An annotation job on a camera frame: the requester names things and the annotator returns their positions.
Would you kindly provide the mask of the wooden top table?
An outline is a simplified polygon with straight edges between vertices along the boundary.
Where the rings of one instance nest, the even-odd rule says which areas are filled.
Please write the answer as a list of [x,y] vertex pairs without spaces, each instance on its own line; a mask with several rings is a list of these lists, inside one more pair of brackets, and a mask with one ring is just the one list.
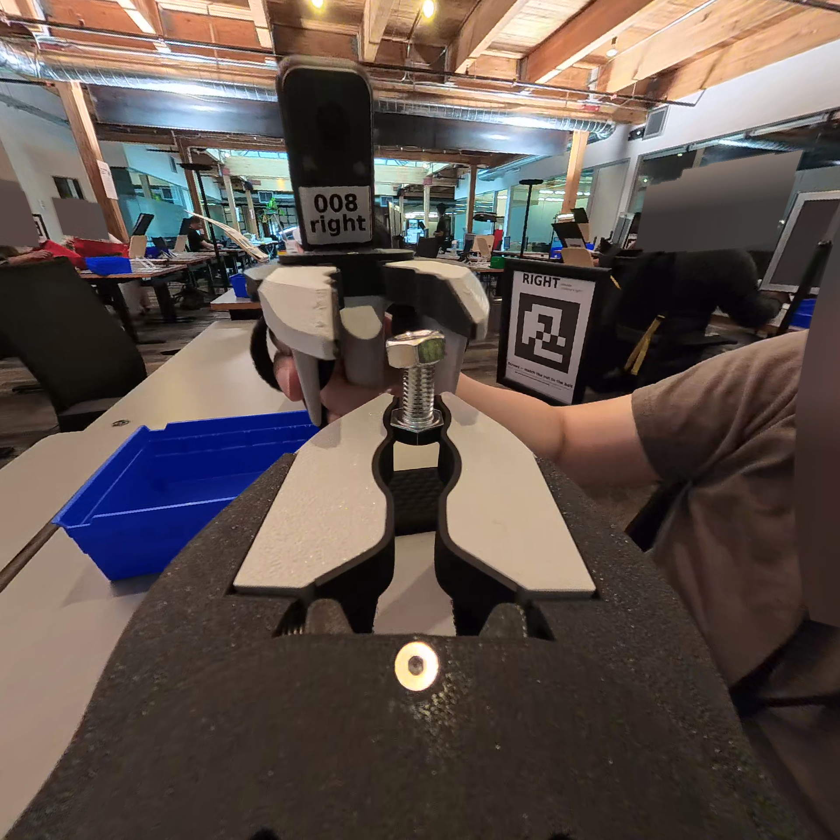
[[131,271],[121,275],[99,276],[89,270],[81,271],[80,277],[90,285],[101,290],[112,309],[116,312],[124,331],[134,344],[163,343],[160,339],[141,340],[134,327],[130,310],[123,295],[122,286],[137,280],[143,287],[154,291],[157,300],[160,323],[189,322],[190,318],[180,318],[175,309],[175,300],[169,290],[169,279],[183,273],[185,268],[179,266],[154,266],[145,260],[140,262],[138,271]]
[[238,297],[234,289],[226,290],[210,302],[212,312],[221,312],[232,321],[256,321],[261,318],[261,305],[250,297]]

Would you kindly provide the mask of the black round pad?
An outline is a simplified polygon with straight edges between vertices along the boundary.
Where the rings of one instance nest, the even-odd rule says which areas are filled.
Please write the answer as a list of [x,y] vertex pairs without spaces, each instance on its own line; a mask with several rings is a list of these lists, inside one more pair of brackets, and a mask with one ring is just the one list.
[[389,484],[394,502],[396,537],[435,532],[443,482],[436,467],[401,469]]

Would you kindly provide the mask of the steel hex nut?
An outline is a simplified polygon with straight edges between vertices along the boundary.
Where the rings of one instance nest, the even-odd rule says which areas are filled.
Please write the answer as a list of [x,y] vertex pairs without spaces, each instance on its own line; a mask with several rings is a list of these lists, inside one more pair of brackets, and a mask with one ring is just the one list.
[[392,409],[390,415],[392,435],[397,443],[409,446],[426,446],[440,442],[445,428],[444,416],[437,408],[430,418],[410,419],[401,407]]

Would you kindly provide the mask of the pale tilted board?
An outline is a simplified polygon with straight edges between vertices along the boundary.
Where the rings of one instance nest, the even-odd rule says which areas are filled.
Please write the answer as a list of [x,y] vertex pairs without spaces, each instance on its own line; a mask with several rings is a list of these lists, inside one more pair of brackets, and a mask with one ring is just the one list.
[[215,219],[201,215],[199,213],[194,213],[193,215],[200,217],[204,222],[225,233],[226,236],[228,236],[233,242],[236,243],[236,246],[239,249],[244,250],[244,252],[249,254],[253,259],[257,260],[258,262],[267,262],[270,260],[269,255],[265,251],[263,251],[260,247],[255,245],[246,236],[244,236],[242,233],[240,233],[233,227],[230,227],[225,223],[218,222]]

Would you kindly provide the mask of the tag board on easel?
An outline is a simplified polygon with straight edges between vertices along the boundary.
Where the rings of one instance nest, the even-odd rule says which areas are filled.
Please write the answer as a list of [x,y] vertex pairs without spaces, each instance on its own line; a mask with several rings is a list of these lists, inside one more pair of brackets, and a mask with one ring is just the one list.
[[582,403],[592,335],[613,288],[609,269],[506,258],[497,383],[552,406]]

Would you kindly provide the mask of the wooden post with paper notice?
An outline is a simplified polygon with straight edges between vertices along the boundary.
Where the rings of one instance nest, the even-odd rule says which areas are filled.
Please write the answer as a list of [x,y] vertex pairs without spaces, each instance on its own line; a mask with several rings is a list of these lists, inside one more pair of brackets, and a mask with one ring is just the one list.
[[85,92],[78,81],[57,81],[55,87],[108,233],[126,244],[130,239],[129,233],[123,221],[110,166],[102,156]]

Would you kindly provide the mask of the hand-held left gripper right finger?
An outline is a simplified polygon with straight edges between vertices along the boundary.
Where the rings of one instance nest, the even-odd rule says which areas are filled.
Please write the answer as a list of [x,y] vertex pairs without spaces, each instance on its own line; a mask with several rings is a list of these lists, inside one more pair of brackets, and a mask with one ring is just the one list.
[[498,605],[590,600],[596,586],[533,452],[453,393],[442,394],[435,574],[455,630]]

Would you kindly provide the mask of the black office chair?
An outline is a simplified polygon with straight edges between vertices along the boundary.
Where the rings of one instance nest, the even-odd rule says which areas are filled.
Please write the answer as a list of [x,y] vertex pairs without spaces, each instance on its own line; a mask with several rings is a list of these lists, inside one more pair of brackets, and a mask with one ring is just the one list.
[[134,341],[66,258],[2,266],[1,330],[63,433],[86,429],[147,376]]
[[633,519],[625,528],[626,536],[642,551],[648,552],[656,539],[673,506],[688,488],[689,482],[663,482],[657,486]]

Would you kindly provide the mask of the person's right hand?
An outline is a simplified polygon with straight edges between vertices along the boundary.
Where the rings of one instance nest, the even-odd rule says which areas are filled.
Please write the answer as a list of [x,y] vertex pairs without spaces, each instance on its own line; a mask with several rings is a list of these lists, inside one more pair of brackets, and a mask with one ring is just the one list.
[[[298,369],[291,352],[277,350],[274,353],[273,370],[276,382],[284,396],[295,403],[301,402],[307,406],[308,402],[302,393]],[[386,366],[383,376],[384,384],[379,388],[371,389],[354,385],[349,383],[344,375],[342,360],[337,360],[329,382],[321,390],[322,418],[330,424],[373,400],[379,394],[398,392],[402,381],[401,375]]]

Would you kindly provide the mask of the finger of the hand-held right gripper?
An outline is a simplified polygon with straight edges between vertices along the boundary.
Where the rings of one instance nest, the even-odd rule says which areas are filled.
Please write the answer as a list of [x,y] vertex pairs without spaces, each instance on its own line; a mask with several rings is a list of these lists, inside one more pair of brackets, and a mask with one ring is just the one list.
[[419,317],[468,341],[487,336],[490,303],[476,274],[466,265],[416,258],[383,265],[385,297]]
[[268,330],[291,351],[311,421],[323,422],[321,391],[339,356],[338,293],[332,266],[279,266],[261,281]]

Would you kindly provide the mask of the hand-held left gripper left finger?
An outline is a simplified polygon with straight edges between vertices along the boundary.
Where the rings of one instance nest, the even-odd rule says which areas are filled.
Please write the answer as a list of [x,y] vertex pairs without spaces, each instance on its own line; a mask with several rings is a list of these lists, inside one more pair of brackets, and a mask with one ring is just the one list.
[[301,446],[237,572],[239,594],[306,606],[341,604],[357,634],[373,630],[394,574],[394,500],[386,481],[393,397],[377,396]]

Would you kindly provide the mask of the thick short steel bolt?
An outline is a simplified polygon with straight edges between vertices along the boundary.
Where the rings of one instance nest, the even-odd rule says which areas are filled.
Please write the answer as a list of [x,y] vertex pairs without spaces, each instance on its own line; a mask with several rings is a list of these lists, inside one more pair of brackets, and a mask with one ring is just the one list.
[[431,417],[435,374],[445,358],[445,336],[437,330],[404,332],[385,342],[388,364],[402,373],[400,407],[410,419]]

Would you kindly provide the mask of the blue plastic bin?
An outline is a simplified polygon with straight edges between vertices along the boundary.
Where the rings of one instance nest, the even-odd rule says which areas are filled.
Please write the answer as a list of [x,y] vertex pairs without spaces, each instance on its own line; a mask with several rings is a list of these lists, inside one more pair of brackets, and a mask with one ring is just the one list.
[[52,523],[109,581],[158,574],[232,500],[318,430],[307,411],[141,426]]

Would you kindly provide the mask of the person's right forearm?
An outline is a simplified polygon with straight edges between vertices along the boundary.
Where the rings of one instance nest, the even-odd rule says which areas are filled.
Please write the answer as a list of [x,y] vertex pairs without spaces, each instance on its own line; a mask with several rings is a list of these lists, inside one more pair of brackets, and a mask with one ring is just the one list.
[[461,374],[456,395],[549,460],[583,490],[651,486],[659,480],[642,446],[632,397],[550,406]]

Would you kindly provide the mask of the silver ceiling duct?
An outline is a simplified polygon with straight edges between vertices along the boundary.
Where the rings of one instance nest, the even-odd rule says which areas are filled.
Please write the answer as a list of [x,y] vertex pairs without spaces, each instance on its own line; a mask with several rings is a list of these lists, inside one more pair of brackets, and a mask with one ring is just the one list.
[[[213,59],[156,49],[78,44],[62,38],[41,40],[2,33],[2,68],[32,81],[71,82],[100,88],[159,91],[174,95],[277,102],[278,67],[274,62]],[[598,140],[616,131],[611,119],[581,112],[539,113],[525,101],[506,101],[508,108],[481,97],[485,90],[445,89],[442,85],[369,78],[375,112],[428,119],[510,125],[524,129],[585,131]]]

